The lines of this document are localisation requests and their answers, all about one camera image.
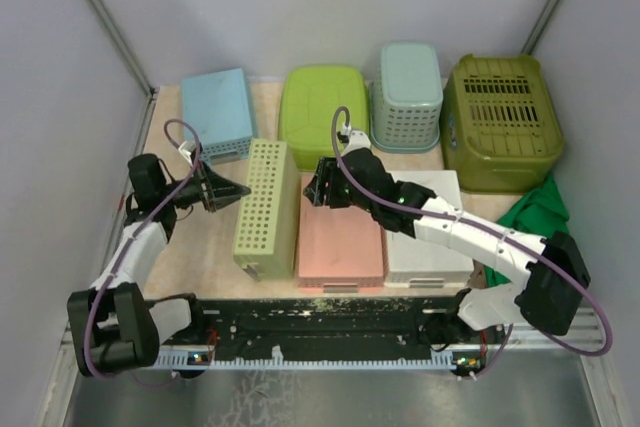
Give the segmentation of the pink perforated basket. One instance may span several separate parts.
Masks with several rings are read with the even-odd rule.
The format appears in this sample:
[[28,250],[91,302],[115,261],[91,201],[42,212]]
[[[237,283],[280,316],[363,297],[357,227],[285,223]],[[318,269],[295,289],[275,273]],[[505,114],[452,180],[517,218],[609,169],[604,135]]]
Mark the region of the pink perforated basket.
[[308,292],[381,289],[381,228],[357,207],[315,207],[301,197],[296,276],[298,287]]

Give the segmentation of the light green perforated basket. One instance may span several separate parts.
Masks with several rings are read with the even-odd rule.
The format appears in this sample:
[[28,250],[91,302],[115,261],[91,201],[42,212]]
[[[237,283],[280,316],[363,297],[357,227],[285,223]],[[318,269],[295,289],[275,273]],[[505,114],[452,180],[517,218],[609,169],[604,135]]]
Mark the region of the light green perforated basket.
[[251,142],[247,186],[233,241],[233,259],[254,280],[294,275],[299,227],[300,173],[284,141]]

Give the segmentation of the pale blue basket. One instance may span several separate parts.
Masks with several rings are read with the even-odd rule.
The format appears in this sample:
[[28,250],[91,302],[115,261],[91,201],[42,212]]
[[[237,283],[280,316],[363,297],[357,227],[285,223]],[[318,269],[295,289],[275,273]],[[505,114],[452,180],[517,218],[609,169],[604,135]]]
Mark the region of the pale blue basket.
[[210,165],[245,159],[258,126],[250,85],[241,68],[181,82],[182,120],[196,131]]

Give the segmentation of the lime green plastic tub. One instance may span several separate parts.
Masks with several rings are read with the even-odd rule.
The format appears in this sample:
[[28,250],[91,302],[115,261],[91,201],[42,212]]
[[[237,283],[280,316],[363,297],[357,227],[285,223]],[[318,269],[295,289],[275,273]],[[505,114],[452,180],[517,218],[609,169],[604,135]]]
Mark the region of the lime green plastic tub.
[[369,131],[369,101],[364,77],[346,65],[310,65],[287,76],[280,101],[278,138],[286,142],[296,166],[313,172],[333,155],[331,123],[336,110],[350,112],[353,127]]

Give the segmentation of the white perforated basket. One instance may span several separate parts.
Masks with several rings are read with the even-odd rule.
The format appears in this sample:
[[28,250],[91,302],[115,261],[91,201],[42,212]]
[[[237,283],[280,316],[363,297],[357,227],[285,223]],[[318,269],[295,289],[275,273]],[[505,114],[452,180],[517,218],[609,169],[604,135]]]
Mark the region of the white perforated basket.
[[[462,207],[454,171],[392,171],[395,180],[410,181],[435,191]],[[384,233],[386,278],[389,288],[461,288],[471,276],[473,260],[446,247],[412,239],[402,233]]]

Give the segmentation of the light blue perforated basket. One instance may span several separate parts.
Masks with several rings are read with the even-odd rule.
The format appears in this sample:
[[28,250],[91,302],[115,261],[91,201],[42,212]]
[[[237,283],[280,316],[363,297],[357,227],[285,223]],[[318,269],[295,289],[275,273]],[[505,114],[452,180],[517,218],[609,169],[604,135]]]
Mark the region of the light blue perforated basket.
[[413,154],[427,152],[438,143],[443,87],[432,45],[384,45],[370,97],[371,139],[378,149]]

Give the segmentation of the olive green large container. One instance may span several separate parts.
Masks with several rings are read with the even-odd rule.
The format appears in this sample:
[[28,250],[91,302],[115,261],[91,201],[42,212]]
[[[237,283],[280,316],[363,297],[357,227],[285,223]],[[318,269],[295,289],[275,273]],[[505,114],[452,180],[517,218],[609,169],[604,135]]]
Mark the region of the olive green large container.
[[440,139],[465,192],[525,194],[542,184],[565,141],[539,61],[462,57],[444,88]]

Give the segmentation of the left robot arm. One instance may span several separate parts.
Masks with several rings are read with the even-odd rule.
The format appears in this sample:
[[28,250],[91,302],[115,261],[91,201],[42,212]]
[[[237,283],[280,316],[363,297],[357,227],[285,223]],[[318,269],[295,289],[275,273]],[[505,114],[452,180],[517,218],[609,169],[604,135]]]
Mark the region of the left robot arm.
[[147,301],[142,290],[173,235],[179,210],[202,204],[216,212],[251,192],[204,163],[176,180],[150,153],[132,158],[128,173],[133,192],[125,202],[120,244],[100,277],[67,301],[76,361],[86,377],[150,367],[165,342],[194,344],[206,336],[208,320],[194,294]]

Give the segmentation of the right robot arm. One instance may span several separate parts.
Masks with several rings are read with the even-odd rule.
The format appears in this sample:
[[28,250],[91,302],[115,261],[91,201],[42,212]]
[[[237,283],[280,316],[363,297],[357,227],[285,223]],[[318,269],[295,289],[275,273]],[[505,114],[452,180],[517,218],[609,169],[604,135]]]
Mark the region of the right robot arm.
[[315,207],[357,207],[388,232],[442,246],[506,277],[505,284],[460,294],[446,327],[461,343],[488,327],[521,321],[564,336],[590,283],[568,233],[543,237],[470,214],[428,187],[395,178],[368,149],[321,159],[303,194]]

